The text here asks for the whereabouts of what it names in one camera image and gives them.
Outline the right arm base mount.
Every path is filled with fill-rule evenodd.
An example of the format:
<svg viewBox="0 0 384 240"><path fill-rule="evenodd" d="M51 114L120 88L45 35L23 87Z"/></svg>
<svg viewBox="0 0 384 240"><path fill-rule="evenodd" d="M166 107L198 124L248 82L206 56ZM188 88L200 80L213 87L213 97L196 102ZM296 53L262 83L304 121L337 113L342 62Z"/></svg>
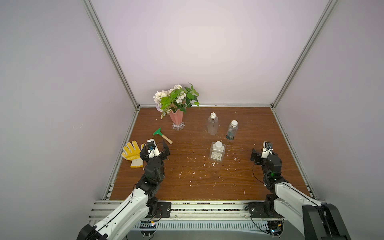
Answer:
<svg viewBox="0 0 384 240"><path fill-rule="evenodd" d="M277 198L273 194L268 194L263 202L250 202L245 206L245 211L250 213L251 218L283 218L274 208L274 200Z"/></svg>

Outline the square clear bottle with label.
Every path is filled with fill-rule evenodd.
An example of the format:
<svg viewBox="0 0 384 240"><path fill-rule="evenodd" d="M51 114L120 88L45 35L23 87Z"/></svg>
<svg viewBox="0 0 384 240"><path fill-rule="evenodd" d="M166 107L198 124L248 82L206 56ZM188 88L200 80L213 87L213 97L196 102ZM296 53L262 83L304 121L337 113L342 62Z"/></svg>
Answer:
<svg viewBox="0 0 384 240"><path fill-rule="evenodd" d="M224 145L224 148L220 151L215 149L215 142L213 142L211 144L209 157L211 160L214 160L214 161L222 161L225 156L225 151L226 151L226 145Z"/></svg>

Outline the white cap small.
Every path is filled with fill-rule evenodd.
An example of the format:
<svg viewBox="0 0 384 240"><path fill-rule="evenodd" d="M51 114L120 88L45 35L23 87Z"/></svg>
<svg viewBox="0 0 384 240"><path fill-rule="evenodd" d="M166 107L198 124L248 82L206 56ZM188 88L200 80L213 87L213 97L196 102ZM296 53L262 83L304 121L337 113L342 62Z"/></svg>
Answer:
<svg viewBox="0 0 384 240"><path fill-rule="evenodd" d="M231 121L231 126L233 126L233 127L238 126L238 121L236 121L236 120L232 120L232 121Z"/></svg>

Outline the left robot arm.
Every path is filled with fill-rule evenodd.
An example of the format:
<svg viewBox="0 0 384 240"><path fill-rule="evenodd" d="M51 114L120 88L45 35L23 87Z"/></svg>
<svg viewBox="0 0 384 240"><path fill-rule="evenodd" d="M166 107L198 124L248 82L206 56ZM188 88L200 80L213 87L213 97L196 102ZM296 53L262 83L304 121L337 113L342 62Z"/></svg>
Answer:
<svg viewBox="0 0 384 240"><path fill-rule="evenodd" d="M150 140L140 152L147 165L145 172L134 185L132 193L112 213L94 226L85 225L79 232L78 240L122 240L130 230L147 216L154 216L158 209L156 193L165 178L164 160L170 150L162 142L159 151L154 140Z"/></svg>

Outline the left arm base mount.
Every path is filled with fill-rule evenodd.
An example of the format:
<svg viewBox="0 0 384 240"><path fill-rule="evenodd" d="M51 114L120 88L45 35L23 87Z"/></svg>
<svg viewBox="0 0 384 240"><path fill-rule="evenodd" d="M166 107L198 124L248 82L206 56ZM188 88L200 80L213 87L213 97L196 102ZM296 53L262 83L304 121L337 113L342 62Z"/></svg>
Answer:
<svg viewBox="0 0 384 240"><path fill-rule="evenodd" d="M149 207L149 213L146 218L170 218L171 206L171 202L156 202Z"/></svg>

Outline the round clear bottle front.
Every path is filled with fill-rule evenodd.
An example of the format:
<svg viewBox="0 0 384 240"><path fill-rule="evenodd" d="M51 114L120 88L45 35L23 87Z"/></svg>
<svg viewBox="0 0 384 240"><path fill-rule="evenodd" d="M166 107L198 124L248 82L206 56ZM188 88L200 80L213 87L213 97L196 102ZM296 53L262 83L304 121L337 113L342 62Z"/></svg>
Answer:
<svg viewBox="0 0 384 240"><path fill-rule="evenodd" d="M239 125L236 127L233 127L233 126L231 126L231 123L230 123L227 134L226 134L226 138L230 141L234 140L234 138L237 134L238 128L239 128Z"/></svg>

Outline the round clear bottle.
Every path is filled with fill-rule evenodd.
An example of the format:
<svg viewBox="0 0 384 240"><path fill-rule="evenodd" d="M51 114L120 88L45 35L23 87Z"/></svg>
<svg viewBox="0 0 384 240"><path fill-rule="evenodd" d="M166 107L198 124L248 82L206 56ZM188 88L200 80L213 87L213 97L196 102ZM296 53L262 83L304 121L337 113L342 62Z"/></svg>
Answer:
<svg viewBox="0 0 384 240"><path fill-rule="evenodd" d="M219 118L216 115L215 119L211 119L211 114L208 118L208 132L210 135L216 135L218 132Z"/></svg>
<svg viewBox="0 0 384 240"><path fill-rule="evenodd" d="M238 128L239 128L239 125L236 127L233 127L233 126L231 126L231 123L230 123L227 134L226 134L226 138L230 141L234 140L234 138L237 134Z"/></svg>

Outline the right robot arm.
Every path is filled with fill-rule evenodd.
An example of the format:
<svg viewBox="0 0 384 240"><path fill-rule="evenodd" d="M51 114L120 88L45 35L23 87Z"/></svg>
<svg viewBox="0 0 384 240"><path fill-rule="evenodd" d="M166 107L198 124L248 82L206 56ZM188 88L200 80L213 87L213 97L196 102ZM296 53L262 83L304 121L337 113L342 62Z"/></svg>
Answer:
<svg viewBox="0 0 384 240"><path fill-rule="evenodd" d="M262 182L271 192L265 200L267 214L287 219L306 240L351 238L336 206L305 195L283 177L282 160L270 142L265 142L260 152L253 149L251 161L261 166Z"/></svg>

